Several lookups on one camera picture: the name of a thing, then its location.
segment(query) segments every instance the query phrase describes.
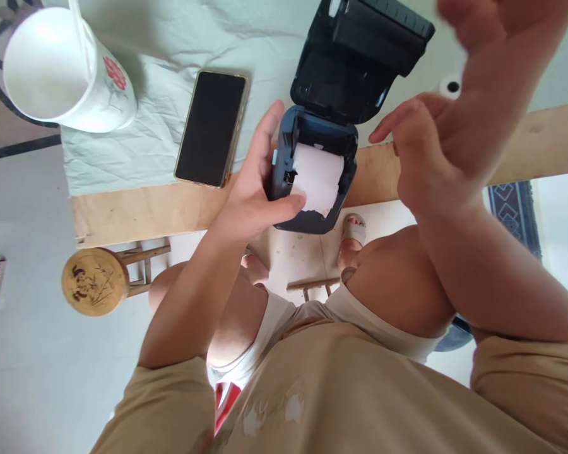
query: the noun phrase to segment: gold phone case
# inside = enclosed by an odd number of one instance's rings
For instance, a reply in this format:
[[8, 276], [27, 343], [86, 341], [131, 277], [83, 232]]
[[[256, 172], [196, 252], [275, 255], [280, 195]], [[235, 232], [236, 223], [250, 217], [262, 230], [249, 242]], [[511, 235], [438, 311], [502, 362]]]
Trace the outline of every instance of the gold phone case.
[[[232, 141], [229, 144], [229, 151], [227, 153], [227, 162], [225, 163], [225, 169], [223, 172], [223, 177], [221, 178], [221, 185], [219, 186], [212, 186], [206, 183], [199, 183], [199, 182], [195, 182], [192, 180], [184, 180], [183, 178], [177, 178], [177, 169], [179, 167], [179, 158], [181, 157], [181, 150], [183, 147], [183, 139], [185, 138], [185, 133], [187, 132], [187, 125], [189, 123], [189, 114], [191, 113], [191, 107], [194, 104], [194, 98], [196, 96], [196, 88], [198, 86], [198, 79], [200, 77], [201, 73], [213, 73], [213, 74], [224, 74], [226, 76], [234, 76], [234, 77], [239, 77], [244, 79], [244, 92], [242, 94], [242, 100], [240, 101], [240, 107], [238, 109], [238, 116], [236, 118], [235, 121], [235, 130], [234, 130], [234, 135], [232, 136]], [[229, 176], [230, 176], [230, 172], [231, 172], [231, 167], [232, 167], [232, 160], [234, 159], [234, 151], [235, 151], [235, 147], [238, 143], [238, 136], [240, 134], [240, 126], [242, 124], [242, 118], [244, 117], [244, 112], [246, 110], [246, 101], [248, 100], [248, 92], [249, 92], [249, 83], [248, 83], [248, 77], [244, 76], [243, 74], [232, 74], [232, 73], [223, 73], [221, 71], [208, 71], [208, 70], [201, 70], [198, 72], [198, 75], [196, 76], [196, 83], [194, 84], [194, 92], [191, 95], [191, 103], [189, 103], [189, 110], [187, 111], [187, 119], [185, 121], [185, 128], [183, 130], [183, 137], [181, 138], [181, 144], [179, 145], [179, 155], [177, 156], [177, 163], [175, 164], [175, 170], [173, 171], [173, 176], [175, 177], [176, 180], [178, 181], [183, 181], [183, 182], [187, 182], [187, 183], [193, 183], [193, 184], [197, 184], [200, 186], [207, 186], [207, 187], [211, 187], [211, 188], [216, 188], [216, 189], [222, 189], [226, 186], [227, 181], [229, 180]]]

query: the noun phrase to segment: smartphone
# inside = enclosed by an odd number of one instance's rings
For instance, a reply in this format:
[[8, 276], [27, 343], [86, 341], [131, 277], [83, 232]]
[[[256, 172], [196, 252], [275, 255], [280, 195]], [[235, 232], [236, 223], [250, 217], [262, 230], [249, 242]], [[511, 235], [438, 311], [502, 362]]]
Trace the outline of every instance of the smartphone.
[[225, 186], [247, 96], [244, 76], [198, 73], [175, 166], [176, 179], [219, 189]]

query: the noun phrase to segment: sandal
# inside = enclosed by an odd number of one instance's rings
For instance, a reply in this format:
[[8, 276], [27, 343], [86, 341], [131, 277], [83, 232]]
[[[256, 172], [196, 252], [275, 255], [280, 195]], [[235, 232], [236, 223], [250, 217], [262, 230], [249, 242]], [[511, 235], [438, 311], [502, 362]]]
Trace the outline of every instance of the sandal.
[[343, 221], [343, 240], [356, 240], [360, 246], [364, 247], [366, 241], [366, 222], [359, 214], [351, 213], [345, 216]]

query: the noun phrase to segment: foot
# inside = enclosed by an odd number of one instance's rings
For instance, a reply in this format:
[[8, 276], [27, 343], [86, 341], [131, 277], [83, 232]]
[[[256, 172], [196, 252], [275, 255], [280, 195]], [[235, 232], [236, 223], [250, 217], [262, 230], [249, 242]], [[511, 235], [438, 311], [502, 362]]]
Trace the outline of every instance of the foot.
[[242, 257], [241, 265], [246, 269], [246, 276], [252, 285], [265, 285], [269, 281], [269, 270], [250, 251], [247, 251], [247, 255]]
[[366, 223], [359, 214], [349, 214], [343, 225], [343, 239], [339, 247], [337, 265], [340, 271], [355, 267], [355, 257], [366, 240]]

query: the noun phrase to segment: knee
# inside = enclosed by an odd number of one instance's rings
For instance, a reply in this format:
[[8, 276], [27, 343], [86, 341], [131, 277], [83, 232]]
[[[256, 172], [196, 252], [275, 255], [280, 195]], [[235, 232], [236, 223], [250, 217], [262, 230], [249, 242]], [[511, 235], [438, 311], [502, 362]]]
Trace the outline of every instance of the knee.
[[150, 309], [152, 313], [156, 313], [160, 303], [169, 292], [170, 287], [173, 285], [175, 280], [178, 278], [181, 270], [185, 268], [187, 262], [179, 263], [173, 267], [164, 270], [151, 283], [150, 292], [148, 294]]
[[418, 227], [416, 225], [404, 227], [392, 235], [371, 241], [361, 249], [357, 257], [357, 262], [361, 264], [365, 262], [367, 258], [375, 254], [381, 255], [384, 252], [387, 253], [398, 248], [402, 248], [409, 253], [423, 250], [419, 241]]

